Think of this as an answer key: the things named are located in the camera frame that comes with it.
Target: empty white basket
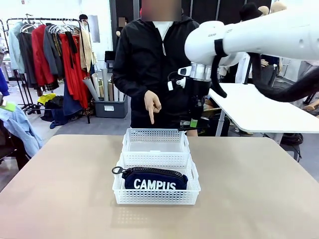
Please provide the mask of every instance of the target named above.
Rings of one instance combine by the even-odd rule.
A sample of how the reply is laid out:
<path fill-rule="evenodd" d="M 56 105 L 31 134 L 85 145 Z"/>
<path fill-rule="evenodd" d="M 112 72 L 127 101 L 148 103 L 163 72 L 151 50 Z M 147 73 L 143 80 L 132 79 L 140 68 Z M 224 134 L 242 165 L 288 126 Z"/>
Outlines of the empty white basket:
<path fill-rule="evenodd" d="M 122 152 L 189 153 L 189 147 L 185 133 L 177 129 L 128 128 Z"/>
<path fill-rule="evenodd" d="M 188 177 L 186 190 L 125 189 L 121 174 L 114 175 L 113 190 L 118 204 L 194 205 L 200 192 L 198 173 L 190 154 L 123 152 L 116 166 L 152 167 L 178 171 Z"/>

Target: green object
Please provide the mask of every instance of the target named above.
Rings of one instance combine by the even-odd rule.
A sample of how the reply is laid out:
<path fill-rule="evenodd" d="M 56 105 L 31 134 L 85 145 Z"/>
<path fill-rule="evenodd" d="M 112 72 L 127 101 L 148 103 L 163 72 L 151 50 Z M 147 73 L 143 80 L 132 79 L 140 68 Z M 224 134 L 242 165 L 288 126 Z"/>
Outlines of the green object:
<path fill-rule="evenodd" d="M 6 102 L 4 105 L 0 106 L 1 109 L 6 111 L 14 112 L 15 111 L 15 103 Z"/>
<path fill-rule="evenodd" d="M 196 127 L 197 127 L 197 123 L 198 123 L 198 120 L 191 119 L 191 121 L 190 121 L 190 127 L 191 127 L 191 128 L 196 128 Z"/>

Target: white table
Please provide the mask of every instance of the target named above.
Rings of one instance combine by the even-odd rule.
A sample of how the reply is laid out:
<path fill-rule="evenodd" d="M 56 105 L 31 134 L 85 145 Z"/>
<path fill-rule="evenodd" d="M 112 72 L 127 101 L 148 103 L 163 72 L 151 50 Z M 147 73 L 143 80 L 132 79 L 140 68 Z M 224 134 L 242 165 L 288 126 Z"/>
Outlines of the white table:
<path fill-rule="evenodd" d="M 209 95 L 222 108 L 216 136 L 220 136 L 225 114 L 243 131 L 266 133 L 280 144 L 284 133 L 319 133 L 319 119 L 290 103 L 263 96 L 254 85 L 221 84 L 222 98 L 213 90 Z"/>

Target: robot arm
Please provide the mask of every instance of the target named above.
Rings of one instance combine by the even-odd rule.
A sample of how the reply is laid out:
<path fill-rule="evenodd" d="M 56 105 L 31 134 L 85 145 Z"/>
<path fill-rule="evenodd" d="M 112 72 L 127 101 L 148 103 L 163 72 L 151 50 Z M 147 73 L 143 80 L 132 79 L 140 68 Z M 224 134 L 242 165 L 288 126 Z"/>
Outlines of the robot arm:
<path fill-rule="evenodd" d="M 232 66 L 244 52 L 252 59 L 253 83 L 266 97 L 292 102 L 319 91 L 319 71 L 306 74 L 287 89 L 272 89 L 261 82 L 260 54 L 300 60 L 319 60 L 319 21 L 314 10 L 285 10 L 237 24 L 209 21 L 194 30 L 185 42 L 191 66 L 179 69 L 185 76 L 176 82 L 191 98 L 190 127 L 198 127 L 203 97 L 211 87 L 222 97 L 227 93 L 217 79 L 218 66 Z"/>

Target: black hat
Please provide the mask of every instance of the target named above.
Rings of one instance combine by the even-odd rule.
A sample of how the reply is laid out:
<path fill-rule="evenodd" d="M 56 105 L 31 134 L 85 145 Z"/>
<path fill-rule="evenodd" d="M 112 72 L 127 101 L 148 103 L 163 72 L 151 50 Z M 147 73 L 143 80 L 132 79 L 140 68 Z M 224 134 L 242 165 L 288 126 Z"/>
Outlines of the black hat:
<path fill-rule="evenodd" d="M 256 4 L 253 2 L 247 3 L 243 5 L 241 8 L 239 15 L 242 21 L 248 21 L 254 18 L 258 18 L 263 14 L 262 11 L 258 10 Z"/>

